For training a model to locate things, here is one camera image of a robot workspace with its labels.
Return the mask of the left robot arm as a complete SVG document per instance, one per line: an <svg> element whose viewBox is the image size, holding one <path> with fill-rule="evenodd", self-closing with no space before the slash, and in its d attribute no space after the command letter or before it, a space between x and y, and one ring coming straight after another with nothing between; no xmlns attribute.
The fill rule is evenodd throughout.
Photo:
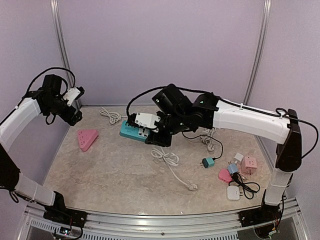
<svg viewBox="0 0 320 240"><path fill-rule="evenodd" d="M42 86L37 90L28 87L20 102L0 122L0 188L7 190L15 202L22 197L45 207L57 221L63 223L70 218L64 197L23 175L9 156L14 141L39 115L60 117L69 126L74 126L83 118L82 112L73 103L85 93L84 88L77 87L75 83L69 85L63 77L48 74L47 69L38 74L31 84L41 76L44 77Z"/></svg>

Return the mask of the pink triangular power strip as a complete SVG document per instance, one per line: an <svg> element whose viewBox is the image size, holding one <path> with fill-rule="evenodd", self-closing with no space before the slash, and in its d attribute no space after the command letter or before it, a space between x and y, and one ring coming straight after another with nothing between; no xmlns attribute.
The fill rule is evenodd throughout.
<svg viewBox="0 0 320 240"><path fill-rule="evenodd" d="M76 135L79 148L86 152L98 138L99 132L96 129L80 129Z"/></svg>

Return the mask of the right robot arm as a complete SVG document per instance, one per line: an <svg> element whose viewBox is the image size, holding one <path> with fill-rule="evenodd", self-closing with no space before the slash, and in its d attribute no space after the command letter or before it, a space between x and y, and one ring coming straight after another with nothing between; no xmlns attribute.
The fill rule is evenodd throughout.
<svg viewBox="0 0 320 240"><path fill-rule="evenodd" d="M157 91L152 97L159 108L157 113L130 113L135 100L153 91ZM184 91L185 88L171 83L140 93L126 106L128 124L149 130L144 142L160 147L170 147L174 135L194 133L199 128L233 130L275 142L276 159L271 180L262 198L263 205L255 212L260 222L268 221L276 212L275 206L282 201L293 173L302 165L303 158L310 154L310 151L302 153L300 124L312 127L317 141L320 138L318 128L299 119L293 109L263 110L195 89L188 89L189 93L198 94L195 101L190 101Z"/></svg>

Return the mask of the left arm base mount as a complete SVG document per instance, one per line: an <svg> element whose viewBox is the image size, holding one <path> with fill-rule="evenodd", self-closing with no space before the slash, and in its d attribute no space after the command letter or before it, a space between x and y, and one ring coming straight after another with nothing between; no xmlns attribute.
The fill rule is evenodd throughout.
<svg viewBox="0 0 320 240"><path fill-rule="evenodd" d="M57 191L54 191L54 193L55 197L53 205L44 206L45 212L43 218L71 227L83 228L88 213L82 210L67 208L63 195Z"/></svg>

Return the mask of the white power strip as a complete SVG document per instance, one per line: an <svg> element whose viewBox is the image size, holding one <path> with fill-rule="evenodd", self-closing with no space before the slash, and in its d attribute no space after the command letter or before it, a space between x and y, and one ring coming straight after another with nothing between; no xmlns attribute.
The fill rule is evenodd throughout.
<svg viewBox="0 0 320 240"><path fill-rule="evenodd" d="M119 121L121 121L124 118L127 118L126 115L121 115L120 113L116 112L116 111L108 111L106 108L101 107L99 110L99 114L102 117L106 117L109 119L109 123L111 125L114 125L116 123L118 123Z"/></svg>

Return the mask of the small white cube charger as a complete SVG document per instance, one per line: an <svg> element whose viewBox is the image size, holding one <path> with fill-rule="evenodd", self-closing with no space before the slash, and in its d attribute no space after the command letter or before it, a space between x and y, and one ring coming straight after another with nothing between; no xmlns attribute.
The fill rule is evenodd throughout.
<svg viewBox="0 0 320 240"><path fill-rule="evenodd" d="M235 154L233 158L235 164L241 163L243 159L244 159L244 156L238 152Z"/></svg>

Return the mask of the teal power strip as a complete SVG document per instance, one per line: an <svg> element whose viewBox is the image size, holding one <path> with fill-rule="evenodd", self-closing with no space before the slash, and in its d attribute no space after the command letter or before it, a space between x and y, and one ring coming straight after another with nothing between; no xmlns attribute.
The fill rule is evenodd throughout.
<svg viewBox="0 0 320 240"><path fill-rule="evenodd" d="M150 133L153 132L146 128L131 126L126 120L122 122L119 131L120 136L140 142L144 142ZM179 165L180 158L171 151L170 147L154 146L150 153L155 162L164 163L169 168L172 175L189 191L195 192L198 190L197 184L190 181L183 181L172 169L172 167L177 167Z"/></svg>

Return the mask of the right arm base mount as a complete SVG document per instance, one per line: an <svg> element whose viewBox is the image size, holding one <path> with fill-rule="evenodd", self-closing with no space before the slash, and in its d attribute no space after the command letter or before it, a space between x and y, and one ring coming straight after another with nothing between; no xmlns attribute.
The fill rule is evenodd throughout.
<svg viewBox="0 0 320 240"><path fill-rule="evenodd" d="M261 205L252 209L242 210L238 213L242 227L249 227L270 221L281 220L284 212L285 191L282 193L278 205L267 205L265 201L266 190L263 193Z"/></svg>

